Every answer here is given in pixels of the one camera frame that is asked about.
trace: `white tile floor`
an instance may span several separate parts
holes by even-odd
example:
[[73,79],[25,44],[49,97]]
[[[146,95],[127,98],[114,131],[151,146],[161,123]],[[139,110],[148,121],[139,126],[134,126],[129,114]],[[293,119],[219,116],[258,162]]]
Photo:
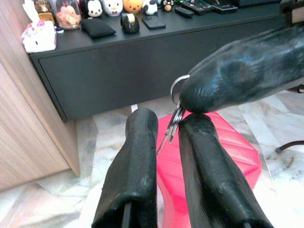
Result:
[[[304,146],[275,153],[281,144],[304,140],[303,104],[303,95],[284,91],[219,111],[259,151],[263,171],[254,194],[276,228],[304,227]],[[163,117],[175,105],[164,97],[139,107]],[[65,171],[0,193],[0,227],[90,227],[129,114],[123,108],[78,121],[81,176]]]

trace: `black wallet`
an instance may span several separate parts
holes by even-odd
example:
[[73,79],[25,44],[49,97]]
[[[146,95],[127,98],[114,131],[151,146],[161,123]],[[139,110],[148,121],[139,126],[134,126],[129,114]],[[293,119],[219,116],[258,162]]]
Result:
[[85,19],[80,22],[81,30],[86,31],[92,38],[113,35],[116,31],[100,19]]

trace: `pink plastic stool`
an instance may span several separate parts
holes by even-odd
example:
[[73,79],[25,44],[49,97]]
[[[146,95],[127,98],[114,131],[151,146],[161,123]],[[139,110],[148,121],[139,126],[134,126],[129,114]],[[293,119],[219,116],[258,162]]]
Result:
[[[222,146],[242,170],[251,188],[257,182],[262,166],[258,151],[218,113],[207,114],[213,121]],[[172,115],[159,120],[157,148]],[[178,132],[166,142],[157,156],[157,183],[164,199],[163,228],[191,228],[181,167]]]

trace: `tissue box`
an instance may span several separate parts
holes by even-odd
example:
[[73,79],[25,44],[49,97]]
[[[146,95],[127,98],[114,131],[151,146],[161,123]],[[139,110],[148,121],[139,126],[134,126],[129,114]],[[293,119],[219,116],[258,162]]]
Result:
[[21,35],[27,53],[50,51],[56,48],[56,31],[52,21],[31,23]]

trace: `metal key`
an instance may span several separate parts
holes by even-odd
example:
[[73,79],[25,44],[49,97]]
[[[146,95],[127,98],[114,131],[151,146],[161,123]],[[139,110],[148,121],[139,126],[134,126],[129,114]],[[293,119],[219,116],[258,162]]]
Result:
[[172,118],[169,121],[165,136],[162,139],[161,144],[160,144],[156,154],[158,154],[161,151],[161,149],[162,149],[162,147],[163,147],[163,145],[164,145],[164,143],[166,142],[167,139],[168,139],[169,142],[171,142],[173,140],[174,134],[175,134],[175,132],[176,132],[178,126],[179,126],[179,123],[182,120],[185,112],[186,112],[186,109],[184,109],[181,106],[181,103],[178,102],[178,104],[177,104],[177,106],[176,106],[176,108],[173,112]]

